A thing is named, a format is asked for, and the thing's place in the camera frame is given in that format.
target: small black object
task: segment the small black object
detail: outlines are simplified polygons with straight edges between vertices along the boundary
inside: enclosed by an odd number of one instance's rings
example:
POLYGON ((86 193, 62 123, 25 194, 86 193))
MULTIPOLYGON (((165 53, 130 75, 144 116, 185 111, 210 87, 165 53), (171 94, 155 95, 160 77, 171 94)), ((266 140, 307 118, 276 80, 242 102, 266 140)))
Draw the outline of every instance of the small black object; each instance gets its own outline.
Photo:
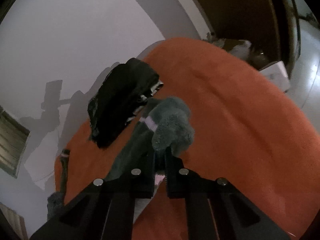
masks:
MULTIPOLYGON (((165 152, 169 198, 184 198, 190 240, 289 240, 289 236, 230 182, 180 174, 183 162, 165 152)), ((88 185, 30 240, 130 240, 135 198, 154 192, 155 154, 143 155, 119 178, 88 185), (139 176, 131 174, 140 169, 139 176)))
POLYGON ((136 58, 116 66, 88 105, 92 141, 99 148, 109 146, 131 122, 136 109, 153 96, 158 82, 159 75, 136 58))

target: black cloth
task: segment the black cloth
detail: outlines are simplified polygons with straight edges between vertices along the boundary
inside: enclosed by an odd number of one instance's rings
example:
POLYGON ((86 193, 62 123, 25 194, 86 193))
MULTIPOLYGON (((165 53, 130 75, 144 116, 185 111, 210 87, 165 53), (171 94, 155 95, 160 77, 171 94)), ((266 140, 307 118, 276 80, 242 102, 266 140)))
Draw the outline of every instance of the black cloth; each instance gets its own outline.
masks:
POLYGON ((152 96, 159 75, 136 58, 116 66, 106 77, 98 93, 90 100, 88 114, 91 139, 99 148, 109 146, 152 96))

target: orange blanket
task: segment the orange blanket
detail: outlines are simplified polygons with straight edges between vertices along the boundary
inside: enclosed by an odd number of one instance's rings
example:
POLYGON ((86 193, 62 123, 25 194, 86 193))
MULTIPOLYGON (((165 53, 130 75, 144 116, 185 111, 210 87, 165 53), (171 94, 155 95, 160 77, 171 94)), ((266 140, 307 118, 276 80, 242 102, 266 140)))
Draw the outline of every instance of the orange blanket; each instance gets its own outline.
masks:
MULTIPOLYGON (((300 109, 247 63, 203 41, 164 41, 144 61, 164 82, 156 97, 180 97, 191 110, 195 141, 184 165, 204 178, 226 177, 298 239, 320 209, 320 139, 300 109)), ((66 203, 107 175, 136 122, 105 150, 88 141, 88 121, 80 127, 67 145, 66 203)), ((59 185, 58 160, 55 171, 59 185)), ((188 239, 183 200, 169 200, 162 185, 133 239, 188 239)))

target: window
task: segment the window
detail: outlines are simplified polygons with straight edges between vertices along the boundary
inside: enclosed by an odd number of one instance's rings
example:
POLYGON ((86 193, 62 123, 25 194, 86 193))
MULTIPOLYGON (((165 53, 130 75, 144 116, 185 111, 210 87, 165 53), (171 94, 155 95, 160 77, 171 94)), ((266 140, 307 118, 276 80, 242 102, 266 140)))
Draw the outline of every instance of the window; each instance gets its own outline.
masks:
POLYGON ((0 168, 15 178, 29 133, 0 106, 0 168))

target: white wall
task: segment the white wall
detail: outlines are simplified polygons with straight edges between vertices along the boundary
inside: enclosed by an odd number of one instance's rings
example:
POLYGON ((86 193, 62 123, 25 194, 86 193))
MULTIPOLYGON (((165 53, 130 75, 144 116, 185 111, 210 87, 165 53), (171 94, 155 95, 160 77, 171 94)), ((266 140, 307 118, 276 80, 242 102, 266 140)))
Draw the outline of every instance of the white wall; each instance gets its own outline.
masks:
MULTIPOLYGON (((135 0, 14 3, 0 25, 0 105, 31 133, 18 179, 0 170, 0 202, 25 218, 29 235, 46 221, 54 159, 86 118, 85 103, 106 76, 105 68, 163 39, 135 0), (61 106, 44 100, 46 84, 56 80, 62 80, 60 100, 69 99, 61 106), (74 111, 79 105, 80 113, 74 111), (70 116, 72 128, 63 136, 70 116)), ((59 96, 60 82, 53 84, 57 91, 52 96, 59 96)))
POLYGON ((311 9, 304 0, 295 0, 295 2, 299 15, 306 16, 307 13, 311 13, 311 9))
POLYGON ((199 39, 200 33, 186 13, 181 0, 136 0, 166 38, 199 39))
POLYGON ((182 7, 185 9, 186 14, 189 16, 194 27, 196 28, 201 39, 207 38, 207 33, 211 32, 210 28, 199 11, 195 1, 193 0, 178 0, 182 7))

